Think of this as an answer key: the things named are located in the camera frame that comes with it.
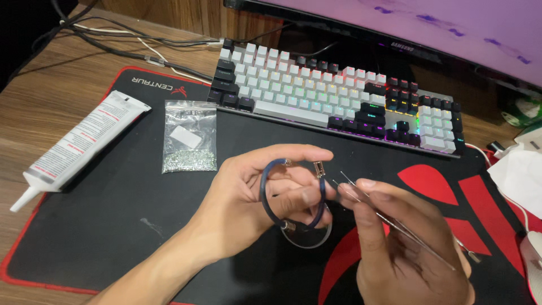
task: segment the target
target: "wooden desk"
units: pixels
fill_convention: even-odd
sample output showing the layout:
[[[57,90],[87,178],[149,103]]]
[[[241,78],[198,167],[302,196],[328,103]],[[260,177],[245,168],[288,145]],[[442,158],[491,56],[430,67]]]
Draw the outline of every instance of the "wooden desk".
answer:
[[[110,12],[93,10],[93,15],[113,18],[150,35],[196,39],[200,35],[157,24],[137,21]],[[85,23],[93,27],[108,26],[104,21]],[[151,54],[135,39],[107,39],[106,44],[122,50]],[[173,49],[156,47],[168,60],[213,75],[218,52],[205,46]],[[117,72],[124,66],[135,65],[159,71],[170,69],[149,65],[141,60],[107,54],[69,32],[59,33],[51,44],[36,57],[0,94],[0,257],[11,248],[20,230],[36,206],[38,198],[18,213],[9,208],[26,190],[23,171],[52,147],[62,136],[91,112],[101,99]],[[429,72],[416,71],[418,75]],[[503,145],[513,143],[518,129],[504,120],[487,120],[463,115],[466,139],[483,147],[498,140]],[[80,304],[90,298],[60,291],[25,288],[0,282],[1,304]]]

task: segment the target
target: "plastic bag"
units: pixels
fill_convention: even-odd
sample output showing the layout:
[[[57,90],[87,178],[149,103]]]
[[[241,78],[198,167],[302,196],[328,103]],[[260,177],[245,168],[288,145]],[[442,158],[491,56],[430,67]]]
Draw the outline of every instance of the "plastic bag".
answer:
[[[216,104],[167,100],[162,174],[216,170]]]

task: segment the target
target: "monitor screen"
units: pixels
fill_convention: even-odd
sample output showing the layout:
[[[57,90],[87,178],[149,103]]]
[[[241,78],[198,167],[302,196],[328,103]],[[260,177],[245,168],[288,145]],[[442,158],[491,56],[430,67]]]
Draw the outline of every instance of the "monitor screen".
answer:
[[[542,87],[540,0],[260,0],[409,40]]]

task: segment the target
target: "white cable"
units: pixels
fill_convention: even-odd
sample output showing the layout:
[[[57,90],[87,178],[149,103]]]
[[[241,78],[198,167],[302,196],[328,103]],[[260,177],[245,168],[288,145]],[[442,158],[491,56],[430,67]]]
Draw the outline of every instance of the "white cable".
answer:
[[[492,166],[491,162],[489,161],[489,158],[487,157],[486,153],[483,152],[483,150],[481,150],[480,148],[472,144],[465,144],[465,145],[471,148],[474,148],[478,150],[480,153],[482,153],[483,157],[486,159],[487,167],[490,168]],[[517,206],[523,212],[523,217],[525,217],[525,231],[529,233],[529,218],[527,217],[527,212],[525,212],[525,209],[522,206],[520,206],[517,202],[515,202],[514,200],[510,199],[507,195],[505,195],[498,186],[497,186],[497,190],[499,191],[499,194],[501,194],[501,196],[503,196],[506,200],[510,201],[513,205]]]
[[[103,32],[103,33],[127,33],[127,34],[132,34],[132,35],[135,35],[135,33],[131,32],[131,31],[125,31],[125,30],[105,30],[105,29],[95,29],[95,28],[89,28],[89,27],[85,27],[85,26],[82,26],[80,24],[72,24],[73,26],[76,26],[78,28],[81,28],[81,29],[86,29],[86,30],[91,30],[91,31],[98,31],[98,32]],[[167,61],[167,59],[165,59],[162,54],[160,54],[158,51],[156,51],[155,49],[151,48],[151,46],[147,45],[147,43],[145,43],[145,41],[143,41],[141,38],[139,37],[136,37],[145,47],[147,47],[149,50],[155,52],[158,56],[160,56],[160,58],[162,58],[164,61]],[[206,80],[203,80],[203,79],[200,79],[200,78],[197,78],[197,77],[193,77],[189,74],[185,74],[185,73],[182,73],[182,72],[179,72],[177,70],[175,70],[174,68],[171,68],[173,70],[173,72],[179,74],[179,75],[182,75],[184,77],[188,77],[188,78],[191,78],[191,79],[195,79],[197,81],[201,81],[201,82],[204,82],[206,84],[209,84],[211,85],[210,82],[206,81]]]

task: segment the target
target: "metal tool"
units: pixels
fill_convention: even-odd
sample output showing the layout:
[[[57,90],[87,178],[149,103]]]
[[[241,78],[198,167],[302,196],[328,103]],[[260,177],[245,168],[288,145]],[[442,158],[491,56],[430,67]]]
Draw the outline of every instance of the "metal tool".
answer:
[[[470,251],[469,249],[467,249],[467,247],[465,247],[465,245],[463,245],[463,243],[457,239],[457,237],[455,237],[455,241],[463,248],[465,249],[465,251],[467,252],[467,254],[469,254],[470,258],[472,258],[472,260],[477,264],[479,262],[481,262],[482,260],[478,258],[478,256],[476,256],[476,254],[473,252],[473,251]]]
[[[432,254],[433,256],[435,256],[438,260],[440,260],[441,262],[443,262],[446,266],[448,266],[450,269],[452,269],[453,271],[455,271],[455,267],[453,267],[450,263],[448,263],[442,256],[440,256],[437,252],[435,252],[435,250],[433,250],[430,246],[428,246],[420,237],[418,237],[418,235],[416,235],[411,229],[407,228],[402,222],[400,222],[399,220],[397,219],[394,219],[384,213],[382,213],[382,211],[380,211],[379,209],[377,209],[374,204],[371,202],[371,199],[369,198],[369,195],[367,195],[366,192],[364,192],[363,190],[359,189],[356,184],[354,182],[352,182],[352,180],[350,180],[350,178],[348,178],[342,171],[340,172],[347,180],[348,182],[353,185],[354,187],[356,187],[360,192],[362,192],[364,195],[365,195],[365,198],[364,198],[364,201],[361,201],[359,200],[357,197],[355,197],[354,195],[350,194],[349,192],[347,192],[344,188],[343,190],[345,191],[346,194],[350,195],[352,198],[356,199],[357,201],[359,202],[364,202],[366,204],[368,204],[370,207],[372,207],[374,210],[375,210],[375,213],[378,217],[380,217],[385,223],[387,223],[388,225],[394,227],[396,230],[398,230],[399,232],[403,233],[405,236],[407,236],[408,238],[412,239],[415,243],[417,243],[418,245],[420,245],[422,248],[426,249],[430,254]],[[335,184],[337,184],[338,187],[341,187],[339,185],[339,183],[335,180],[332,180]]]

